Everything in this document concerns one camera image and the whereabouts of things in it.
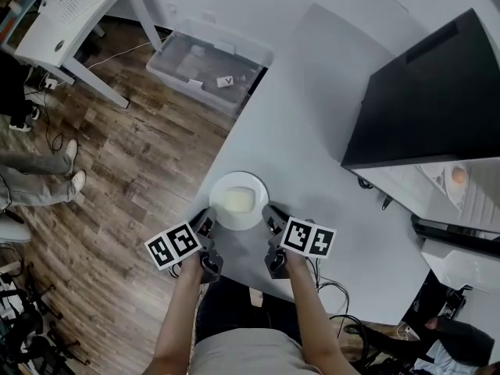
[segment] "clear plastic container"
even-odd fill
[[[258,62],[242,55],[245,53]],[[187,20],[165,40],[146,68],[166,86],[236,117],[260,71],[270,64],[271,55],[270,49],[212,24]],[[234,84],[217,87],[221,77],[233,77]]]

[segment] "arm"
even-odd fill
[[[196,303],[203,270],[195,253],[183,261],[182,270],[144,375],[185,375],[191,354]]]
[[[318,367],[324,375],[358,374],[340,350],[305,258],[290,251],[286,254],[306,362]]]
[[[450,320],[443,316],[431,318],[425,324],[425,327],[430,330],[437,330],[442,334],[447,334],[454,338],[462,338],[464,343],[476,344],[478,341],[485,346],[493,345],[495,341],[482,330],[473,327],[468,323]]]

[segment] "hand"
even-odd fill
[[[182,260],[182,270],[180,271],[180,275],[189,275],[195,279],[202,279],[203,268],[200,265],[199,252],[195,252],[186,259]]]
[[[428,320],[425,327],[430,330],[436,330],[436,328],[438,328],[438,318],[431,318]]]
[[[297,268],[305,267],[307,269],[307,262],[303,255],[300,255],[292,250],[285,250],[287,256],[287,270],[296,270]]]

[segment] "gray shirt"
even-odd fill
[[[195,346],[190,375],[311,375],[321,372],[306,364],[301,347],[272,329],[236,329]]]

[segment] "black and white marker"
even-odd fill
[[[318,259],[326,259],[334,243],[335,229],[290,217],[280,246]]]
[[[202,248],[187,221],[179,223],[145,242],[159,270],[172,266]]]

